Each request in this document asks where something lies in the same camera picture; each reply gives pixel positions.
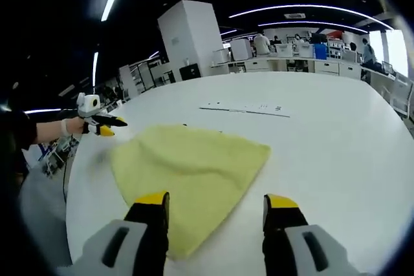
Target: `air vent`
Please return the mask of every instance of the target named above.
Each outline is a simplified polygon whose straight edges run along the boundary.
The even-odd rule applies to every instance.
[[[304,13],[289,13],[284,14],[287,19],[304,19],[306,15]]]

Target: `white drawer unit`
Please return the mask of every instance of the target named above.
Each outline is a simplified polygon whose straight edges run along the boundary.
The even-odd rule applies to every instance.
[[[257,61],[246,61],[246,72],[262,72],[270,71],[270,66],[268,61],[257,60]]]
[[[359,64],[339,64],[339,75],[351,79],[361,79],[361,66]]]
[[[339,76],[339,64],[330,61],[315,61],[315,73]]]

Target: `yellow cloth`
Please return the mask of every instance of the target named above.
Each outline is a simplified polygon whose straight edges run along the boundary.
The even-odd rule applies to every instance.
[[[111,153],[114,177],[131,206],[169,191],[169,253],[195,251],[241,199],[270,147],[217,131],[154,126]]]

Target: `round white table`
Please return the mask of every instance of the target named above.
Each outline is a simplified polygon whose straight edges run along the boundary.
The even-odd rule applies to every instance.
[[[199,109],[210,101],[274,104],[290,118]],[[128,127],[85,135],[69,181],[67,237],[73,261],[85,241],[127,206],[107,153],[154,124],[182,124],[265,143],[272,154],[229,217],[165,275],[265,275],[263,195],[297,202],[348,250],[360,271],[378,272],[399,247],[414,210],[414,140],[369,85],[295,72],[227,74],[150,90],[118,108]]]

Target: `human hand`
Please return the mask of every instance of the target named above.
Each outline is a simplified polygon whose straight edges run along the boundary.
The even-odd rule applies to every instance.
[[[83,125],[85,120],[80,117],[67,119],[66,127],[69,134],[81,134],[83,132]]]

